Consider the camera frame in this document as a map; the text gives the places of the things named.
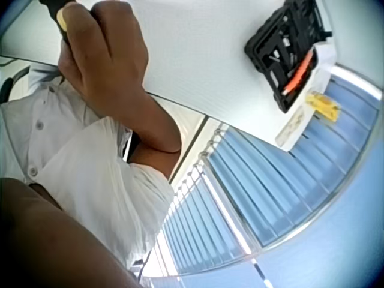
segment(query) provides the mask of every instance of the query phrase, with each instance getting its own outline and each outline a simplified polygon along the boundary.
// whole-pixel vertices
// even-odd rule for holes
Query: shirt sleeve
[[[142,254],[145,254],[155,245],[174,191],[167,178],[152,167],[122,160],[120,166],[125,190],[140,219]]]

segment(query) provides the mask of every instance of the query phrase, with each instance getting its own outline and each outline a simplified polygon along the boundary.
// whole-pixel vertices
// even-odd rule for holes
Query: white shirt
[[[44,186],[129,267],[154,246],[173,190],[159,171],[125,163],[131,131],[60,80],[0,106],[0,176]]]

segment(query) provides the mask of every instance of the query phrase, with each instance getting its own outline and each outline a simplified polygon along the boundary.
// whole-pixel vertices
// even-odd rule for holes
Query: open toolbox
[[[286,113],[317,65],[314,43],[331,37],[315,0],[286,0],[248,41],[245,52]]]

